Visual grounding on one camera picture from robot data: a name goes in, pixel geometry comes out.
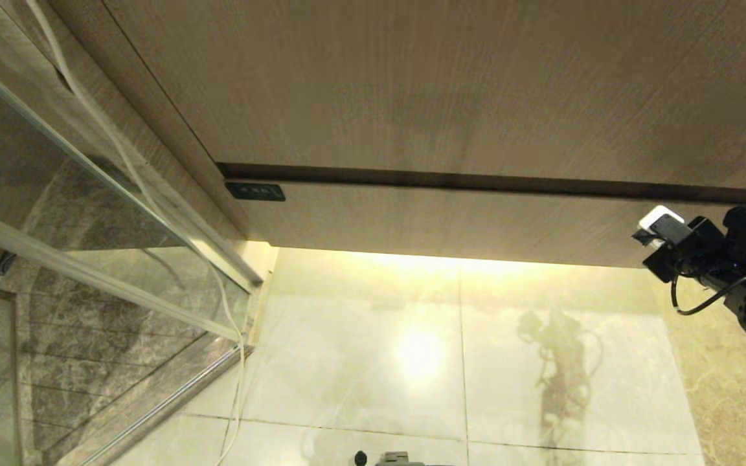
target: cabinet door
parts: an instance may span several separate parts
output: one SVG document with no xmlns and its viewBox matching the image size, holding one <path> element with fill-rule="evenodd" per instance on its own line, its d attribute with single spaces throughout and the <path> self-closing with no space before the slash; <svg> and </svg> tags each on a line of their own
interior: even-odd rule
<svg viewBox="0 0 746 466">
<path fill-rule="evenodd" d="M 216 162 L 746 188 L 746 2 L 106 8 Z"/>
<path fill-rule="evenodd" d="M 657 203 L 559 195 L 279 183 L 286 201 L 240 201 L 278 247 L 640 267 L 631 239 Z M 730 206 L 666 203 L 720 225 Z"/>
</svg>

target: gray object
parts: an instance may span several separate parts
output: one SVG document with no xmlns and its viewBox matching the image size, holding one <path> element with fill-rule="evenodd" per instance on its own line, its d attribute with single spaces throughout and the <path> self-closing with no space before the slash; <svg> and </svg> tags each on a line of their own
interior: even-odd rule
<svg viewBox="0 0 746 466">
<path fill-rule="evenodd" d="M 359 451 L 356 453 L 353 464 L 355 466 L 366 466 L 367 455 L 365 452 Z M 425 463 L 412 462 L 408 459 L 408 452 L 406 451 L 388 451 L 381 455 L 376 466 L 425 466 Z"/>
</svg>

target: marble floor tile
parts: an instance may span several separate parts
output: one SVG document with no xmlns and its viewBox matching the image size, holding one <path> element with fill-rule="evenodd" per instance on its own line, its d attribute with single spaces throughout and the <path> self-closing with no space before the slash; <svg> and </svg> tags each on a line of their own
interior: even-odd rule
<svg viewBox="0 0 746 466">
<path fill-rule="evenodd" d="M 23 443 L 23 447 L 39 451 L 51 448 L 56 442 L 73 431 L 73 428 L 70 427 L 60 427 L 59 425 L 27 421 L 26 419 L 21 422 L 21 426 L 23 430 L 29 430 L 23 434 L 23 439 L 27 439 Z"/>
<path fill-rule="evenodd" d="M 25 304 L 29 309 L 28 318 L 37 324 L 176 337 L 197 337 L 203 333 L 198 327 L 128 302 L 87 301 L 33 294 L 27 295 Z"/>
<path fill-rule="evenodd" d="M 22 286 L 28 288 L 17 288 L 16 293 L 29 293 L 29 294 L 47 294 L 51 296 L 57 296 L 60 298 L 80 299 L 85 301 L 108 301 L 113 303 L 121 303 L 122 299 L 117 298 L 115 295 L 108 294 L 100 289 L 95 289 L 88 286 L 85 283 L 80 283 L 71 278 L 65 277 L 58 272 L 51 271 L 44 267 L 39 268 L 36 271 L 36 277 L 31 277 L 32 280 L 25 280 L 21 283 L 20 280 L 13 280 L 14 286 Z"/>
<path fill-rule="evenodd" d="M 153 371 L 149 366 L 95 362 L 73 357 L 23 354 L 30 383 L 48 388 L 115 398 Z"/>
<path fill-rule="evenodd" d="M 33 421 L 59 427 L 79 427 L 112 402 L 109 396 L 65 392 L 40 386 L 30 387 L 30 417 Z"/>
<path fill-rule="evenodd" d="M 474 466 L 704 466 L 699 454 L 634 454 L 471 442 Z"/>
<path fill-rule="evenodd" d="M 692 316 L 676 315 L 670 286 L 655 283 L 681 377 L 690 399 L 705 463 L 746 464 L 746 332 L 722 301 Z M 678 299 L 689 309 L 714 294 L 681 280 Z"/>
<path fill-rule="evenodd" d="M 465 438 L 454 260 L 282 250 L 257 348 L 249 419 Z"/>
<path fill-rule="evenodd" d="M 469 439 L 701 453 L 650 278 L 462 262 Z"/>
<path fill-rule="evenodd" d="M 406 451 L 411 461 L 426 464 L 466 466 L 468 460 L 465 443 L 456 440 L 245 421 L 224 465 L 344 466 L 359 450 L 368 465 L 386 451 Z"/>
<path fill-rule="evenodd" d="M 137 364 L 154 368 L 194 340 L 192 337 L 119 333 L 32 322 L 30 339 L 22 349 L 50 356 Z"/>
<path fill-rule="evenodd" d="M 228 417 L 238 388 L 240 363 L 210 383 L 181 408 L 194 415 Z"/>
<path fill-rule="evenodd" d="M 220 457 L 226 421 L 172 416 L 113 466 L 213 466 Z"/>
</svg>

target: marble wall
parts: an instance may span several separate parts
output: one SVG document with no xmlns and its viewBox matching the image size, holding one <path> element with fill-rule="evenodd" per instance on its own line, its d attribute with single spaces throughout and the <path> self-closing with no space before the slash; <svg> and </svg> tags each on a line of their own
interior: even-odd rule
<svg viewBox="0 0 746 466">
<path fill-rule="evenodd" d="M 91 416 L 204 334 L 21 259 L 0 289 L 17 294 L 28 464 L 56 463 L 57 443 L 73 448 Z"/>
<path fill-rule="evenodd" d="M 746 332 L 721 300 L 692 316 L 676 315 L 669 285 L 654 285 L 670 332 L 708 466 L 746 464 Z M 679 285 L 681 307 L 712 295 L 693 280 Z"/>
</svg>

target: camera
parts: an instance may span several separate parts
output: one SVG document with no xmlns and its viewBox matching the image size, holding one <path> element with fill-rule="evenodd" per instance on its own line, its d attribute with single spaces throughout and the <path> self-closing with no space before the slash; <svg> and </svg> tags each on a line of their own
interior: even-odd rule
<svg viewBox="0 0 746 466">
<path fill-rule="evenodd" d="M 730 209 L 723 234 L 712 221 L 684 218 L 657 206 L 639 221 L 633 238 L 655 249 L 643 261 L 658 280 L 670 283 L 672 306 L 679 315 L 694 315 L 720 298 L 746 331 L 746 206 Z M 693 309 L 681 309 L 676 287 L 679 278 L 693 278 L 716 293 Z"/>
</svg>

